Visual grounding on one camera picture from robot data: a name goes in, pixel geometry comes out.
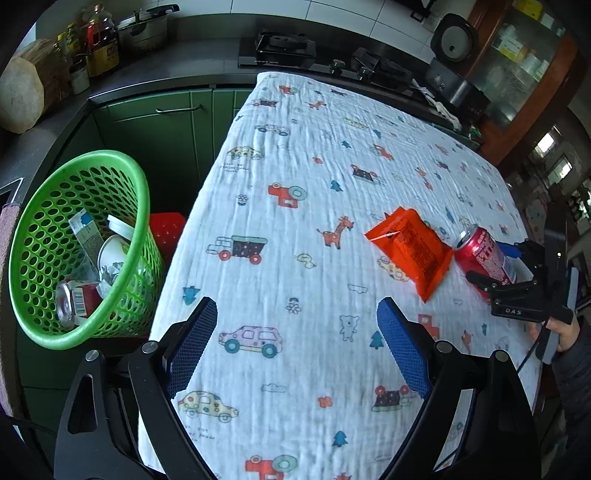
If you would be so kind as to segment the person's right hand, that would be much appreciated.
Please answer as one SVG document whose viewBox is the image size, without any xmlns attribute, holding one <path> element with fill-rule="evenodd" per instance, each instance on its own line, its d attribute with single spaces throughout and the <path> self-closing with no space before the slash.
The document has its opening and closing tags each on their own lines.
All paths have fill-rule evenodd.
<svg viewBox="0 0 591 480">
<path fill-rule="evenodd" d="M 570 324 L 553 317 L 547 320 L 546 328 L 559 336 L 558 353 L 565 354 L 580 344 L 584 324 L 585 319 L 582 316 L 574 316 Z"/>
</svg>

